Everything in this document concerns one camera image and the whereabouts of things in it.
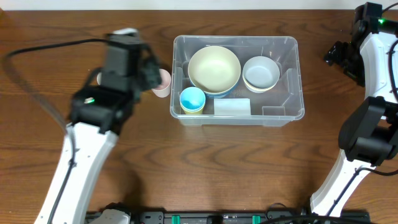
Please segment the cream cup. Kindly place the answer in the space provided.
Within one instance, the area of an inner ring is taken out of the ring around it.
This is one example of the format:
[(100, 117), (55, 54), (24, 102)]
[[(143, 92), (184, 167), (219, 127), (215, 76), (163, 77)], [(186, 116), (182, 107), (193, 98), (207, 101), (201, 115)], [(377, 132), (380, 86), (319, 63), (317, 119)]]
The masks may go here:
[(99, 72), (97, 74), (96, 81), (97, 81), (97, 84), (99, 84), (99, 85), (101, 84), (101, 72)]

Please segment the light blue cup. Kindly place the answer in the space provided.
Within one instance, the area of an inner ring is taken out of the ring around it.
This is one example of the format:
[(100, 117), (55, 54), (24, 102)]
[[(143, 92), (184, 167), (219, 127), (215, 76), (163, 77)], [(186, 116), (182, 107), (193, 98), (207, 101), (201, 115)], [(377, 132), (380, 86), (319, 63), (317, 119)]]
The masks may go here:
[(197, 87), (188, 87), (181, 92), (180, 104), (183, 105), (205, 105), (206, 95)]

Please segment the yellow cup front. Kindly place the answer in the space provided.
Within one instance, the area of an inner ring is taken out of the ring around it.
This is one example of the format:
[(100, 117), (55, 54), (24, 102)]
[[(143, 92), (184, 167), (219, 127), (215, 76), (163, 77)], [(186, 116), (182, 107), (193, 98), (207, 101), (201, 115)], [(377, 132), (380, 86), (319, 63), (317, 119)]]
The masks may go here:
[(202, 105), (180, 105), (185, 114), (202, 114), (204, 109), (204, 104)]

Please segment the large cream bowl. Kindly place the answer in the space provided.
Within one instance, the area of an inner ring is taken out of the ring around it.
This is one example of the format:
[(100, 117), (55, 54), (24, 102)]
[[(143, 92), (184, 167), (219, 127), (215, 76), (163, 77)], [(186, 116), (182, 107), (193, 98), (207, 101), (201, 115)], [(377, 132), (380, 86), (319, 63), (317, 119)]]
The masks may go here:
[(238, 83), (241, 64), (237, 56), (221, 46), (208, 46), (197, 51), (188, 63), (188, 77), (210, 93), (229, 90)]

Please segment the small grey bowl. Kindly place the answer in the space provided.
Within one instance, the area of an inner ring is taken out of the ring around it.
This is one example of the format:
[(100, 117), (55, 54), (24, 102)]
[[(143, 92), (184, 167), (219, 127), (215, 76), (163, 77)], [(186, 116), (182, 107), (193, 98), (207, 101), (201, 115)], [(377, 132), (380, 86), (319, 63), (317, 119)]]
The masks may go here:
[(278, 65), (268, 57), (253, 57), (243, 67), (243, 80), (255, 91), (264, 92), (273, 88), (279, 77)]

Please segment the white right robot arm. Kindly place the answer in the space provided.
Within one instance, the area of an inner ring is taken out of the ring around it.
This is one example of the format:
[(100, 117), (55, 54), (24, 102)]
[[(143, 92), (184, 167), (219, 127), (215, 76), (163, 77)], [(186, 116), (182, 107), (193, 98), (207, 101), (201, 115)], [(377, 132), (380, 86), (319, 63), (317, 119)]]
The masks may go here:
[(356, 62), (366, 89), (363, 103), (340, 129), (332, 170), (310, 197), (312, 214), (340, 217), (361, 181), (397, 155), (397, 22), (376, 16), (356, 20), (351, 42), (337, 43), (326, 61)]

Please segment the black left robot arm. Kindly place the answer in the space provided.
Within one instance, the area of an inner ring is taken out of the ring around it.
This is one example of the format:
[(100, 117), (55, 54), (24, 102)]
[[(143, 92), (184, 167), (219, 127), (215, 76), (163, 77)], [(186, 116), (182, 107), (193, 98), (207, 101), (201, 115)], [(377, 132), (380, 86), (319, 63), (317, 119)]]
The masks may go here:
[(36, 223), (83, 223), (102, 166), (141, 93), (160, 85), (147, 44), (109, 44), (105, 64), (72, 96), (62, 153)]

